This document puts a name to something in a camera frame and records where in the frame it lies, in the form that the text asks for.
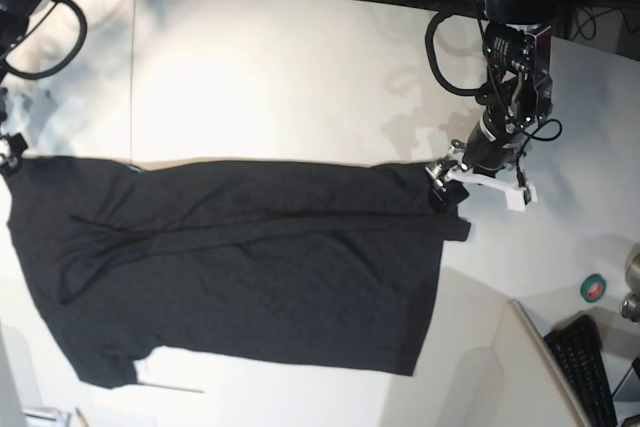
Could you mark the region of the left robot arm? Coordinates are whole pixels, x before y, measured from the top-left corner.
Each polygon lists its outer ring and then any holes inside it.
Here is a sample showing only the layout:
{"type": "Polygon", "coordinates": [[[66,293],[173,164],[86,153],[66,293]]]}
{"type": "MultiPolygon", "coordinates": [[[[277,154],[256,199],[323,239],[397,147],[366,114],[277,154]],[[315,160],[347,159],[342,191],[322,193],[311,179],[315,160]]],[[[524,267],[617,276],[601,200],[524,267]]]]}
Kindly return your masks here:
{"type": "Polygon", "coordinates": [[[435,49],[438,27],[451,18],[438,12],[428,24],[425,48],[437,83],[458,97],[471,97],[484,111],[466,141],[452,140],[448,153],[426,173],[433,208],[446,212],[469,196],[470,185],[504,194],[507,206],[524,210],[536,201],[535,187],[521,166],[532,142],[551,142],[541,130],[552,123],[551,38],[554,0],[470,0],[479,27],[486,79],[461,88],[442,74],[435,49]]]}

